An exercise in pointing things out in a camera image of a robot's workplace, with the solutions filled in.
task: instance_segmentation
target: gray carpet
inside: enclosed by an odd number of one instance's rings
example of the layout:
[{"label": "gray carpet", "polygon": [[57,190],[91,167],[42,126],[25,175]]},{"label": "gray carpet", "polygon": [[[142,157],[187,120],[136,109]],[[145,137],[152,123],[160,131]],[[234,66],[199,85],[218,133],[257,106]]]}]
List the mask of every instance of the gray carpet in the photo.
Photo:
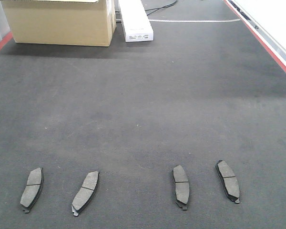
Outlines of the gray carpet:
[{"label": "gray carpet", "polygon": [[[168,1],[146,1],[158,7]],[[222,20],[221,0],[180,0],[152,19]],[[0,229],[286,229],[286,74],[242,22],[152,23],[153,42],[15,44],[0,52]],[[215,164],[234,170],[241,204]],[[190,181],[174,202],[172,168]],[[30,214],[20,197],[44,168]],[[100,171],[90,205],[71,202]]]}]

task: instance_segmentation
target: white label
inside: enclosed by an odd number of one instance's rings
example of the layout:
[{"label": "white label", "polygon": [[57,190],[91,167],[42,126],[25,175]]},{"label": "white label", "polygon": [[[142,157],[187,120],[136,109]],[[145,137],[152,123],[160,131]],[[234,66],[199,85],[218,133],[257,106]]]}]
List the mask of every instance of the white label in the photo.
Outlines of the white label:
[{"label": "white label", "polygon": [[110,15],[112,12],[112,0],[106,0],[107,4],[107,15]]}]

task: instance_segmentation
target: brake pad friction material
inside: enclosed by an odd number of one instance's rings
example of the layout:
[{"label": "brake pad friction material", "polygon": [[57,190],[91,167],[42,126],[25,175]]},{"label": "brake pad friction material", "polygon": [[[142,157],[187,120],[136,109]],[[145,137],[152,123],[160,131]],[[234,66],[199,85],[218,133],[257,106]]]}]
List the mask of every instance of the brake pad friction material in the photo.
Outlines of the brake pad friction material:
[{"label": "brake pad friction material", "polygon": [[37,168],[30,172],[27,185],[21,196],[20,204],[23,207],[24,213],[29,213],[31,208],[36,203],[43,186],[43,171],[42,168]]},{"label": "brake pad friction material", "polygon": [[187,203],[190,196],[190,185],[187,175],[181,165],[176,166],[173,169],[173,178],[175,184],[175,197],[176,204],[187,210]]},{"label": "brake pad friction material", "polygon": [[224,186],[225,194],[231,201],[239,204],[239,185],[233,170],[225,161],[218,161],[215,167]]},{"label": "brake pad friction material", "polygon": [[95,190],[97,188],[97,182],[99,179],[99,172],[94,171],[87,174],[82,187],[75,195],[72,202],[72,212],[74,216],[78,216],[79,213],[89,204]]}]

